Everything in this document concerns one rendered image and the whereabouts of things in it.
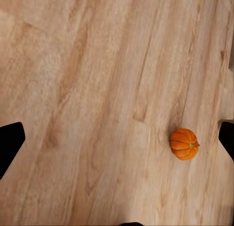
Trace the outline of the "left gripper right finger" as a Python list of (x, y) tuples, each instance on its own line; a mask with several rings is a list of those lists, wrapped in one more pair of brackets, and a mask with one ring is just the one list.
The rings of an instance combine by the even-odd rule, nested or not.
[(222, 122), (218, 139), (234, 161), (234, 124)]

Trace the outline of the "pumpkin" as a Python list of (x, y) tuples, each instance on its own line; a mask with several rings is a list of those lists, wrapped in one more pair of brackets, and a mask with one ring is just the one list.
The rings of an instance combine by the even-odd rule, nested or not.
[(196, 135), (189, 129), (178, 128), (170, 137), (172, 153), (180, 160), (193, 159), (200, 144)]

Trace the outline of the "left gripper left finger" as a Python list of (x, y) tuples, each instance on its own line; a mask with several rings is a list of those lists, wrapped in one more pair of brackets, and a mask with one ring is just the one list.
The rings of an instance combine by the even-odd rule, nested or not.
[(0, 127), (0, 180), (25, 141), (21, 122)]

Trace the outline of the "pillar candle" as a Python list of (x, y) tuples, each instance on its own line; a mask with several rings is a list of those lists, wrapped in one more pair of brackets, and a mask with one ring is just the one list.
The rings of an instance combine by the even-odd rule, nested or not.
[(222, 122), (229, 122), (229, 123), (234, 124), (234, 119), (221, 119), (221, 120), (218, 122), (218, 128), (219, 128), (219, 129), (220, 129), (221, 125), (222, 125)]

